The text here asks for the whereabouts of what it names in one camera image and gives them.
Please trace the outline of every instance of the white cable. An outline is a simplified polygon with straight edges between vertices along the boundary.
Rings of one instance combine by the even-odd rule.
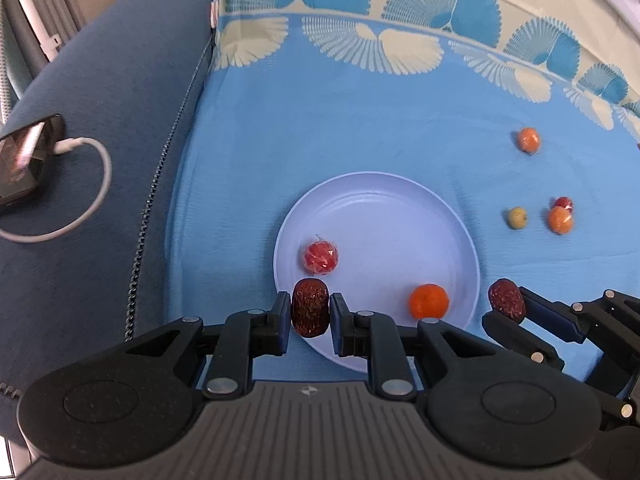
[[[102,185],[100,186],[100,191],[95,197],[94,203],[89,206],[89,209],[82,213],[76,220],[71,222],[71,224],[45,235],[21,236],[14,235],[0,229],[0,238],[4,238],[5,240],[9,240],[10,242],[16,242],[19,244],[35,244],[38,242],[47,242],[72,231],[97,211],[97,209],[102,205],[102,202],[104,202],[104,198],[106,197],[109,186],[111,185],[111,157],[109,156],[107,148],[105,148],[103,143],[101,143],[99,140],[89,139],[87,137],[78,137],[77,139],[60,140],[60,142],[56,143],[54,152],[56,153],[56,155],[62,155],[63,153],[70,152],[72,149],[80,146],[81,144],[90,144],[96,150],[98,150],[98,153],[100,153],[100,156],[102,157],[102,164],[104,167],[104,174],[102,176]]]

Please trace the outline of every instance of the small orange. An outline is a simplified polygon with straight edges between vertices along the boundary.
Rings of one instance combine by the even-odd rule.
[[[518,146],[523,152],[533,155],[540,149],[541,143],[540,135],[535,128],[527,127],[520,130],[518,134]]]
[[[441,318],[449,308],[447,291],[439,285],[427,283],[417,286],[409,297],[409,310],[415,319]]]
[[[567,234],[574,227],[574,218],[571,212],[564,207],[555,206],[549,210],[546,217],[549,229],[559,235]]]

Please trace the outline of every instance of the light blue plate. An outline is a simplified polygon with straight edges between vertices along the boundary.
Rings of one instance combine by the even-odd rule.
[[[422,283],[442,286],[450,299],[444,320],[464,328],[480,291],[474,244],[460,218],[429,189],[388,173],[336,176],[306,193],[285,218],[273,253],[277,290],[292,292],[309,274],[307,245],[321,237],[338,249],[338,266],[322,276],[341,292],[350,310],[389,314],[415,326],[407,300]],[[334,355],[331,334],[306,341],[338,364],[366,372],[364,359]]]

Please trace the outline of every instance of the metal screw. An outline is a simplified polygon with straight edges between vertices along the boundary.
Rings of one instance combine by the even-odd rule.
[[[238,383],[228,377],[216,377],[207,383],[210,394],[228,395],[238,389]]]
[[[410,394],[413,390],[413,385],[404,379],[389,379],[382,383],[383,392],[397,397]]]
[[[629,418],[633,414],[634,407],[631,404],[625,404],[620,408],[620,415],[622,415],[623,418]]]

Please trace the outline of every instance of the dried jujube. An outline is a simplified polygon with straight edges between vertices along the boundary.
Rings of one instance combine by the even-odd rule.
[[[511,280],[500,278],[489,287],[489,303],[491,308],[504,316],[521,323],[527,313],[524,299],[518,286]]]
[[[304,278],[291,298],[291,322],[302,337],[322,335],[329,328],[329,289],[322,280]]]

